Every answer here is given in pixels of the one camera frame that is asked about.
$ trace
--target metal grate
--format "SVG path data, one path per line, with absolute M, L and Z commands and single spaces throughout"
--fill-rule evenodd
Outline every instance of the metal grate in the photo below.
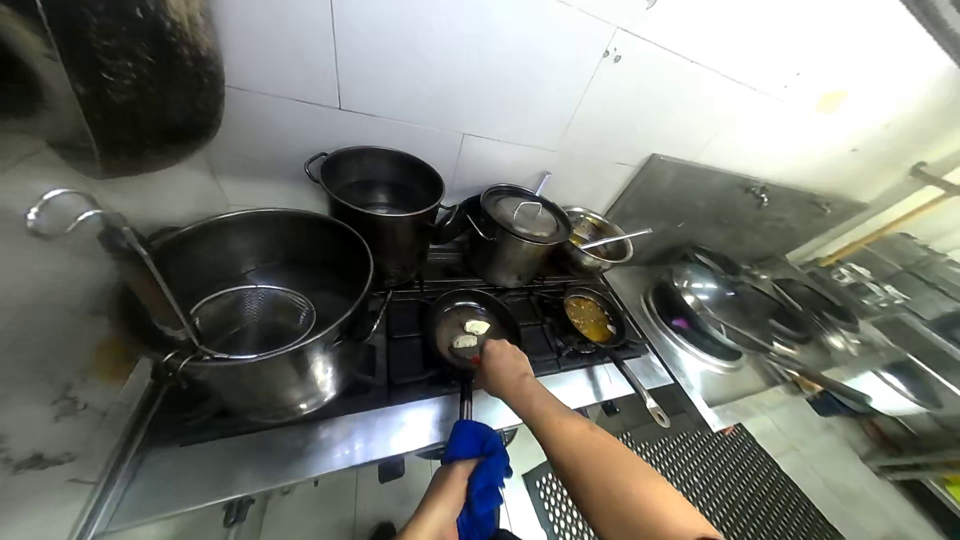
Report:
M 843 539 L 742 426 L 640 443 L 629 433 L 617 438 L 669 480 L 728 540 Z M 595 540 L 549 463 L 523 479 L 549 540 Z

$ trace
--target yellow sauce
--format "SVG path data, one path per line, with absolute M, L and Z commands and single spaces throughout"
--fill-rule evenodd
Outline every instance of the yellow sauce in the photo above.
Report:
M 573 326 L 590 341 L 605 343 L 613 338 L 610 315 L 590 298 L 575 296 L 564 302 L 566 316 Z

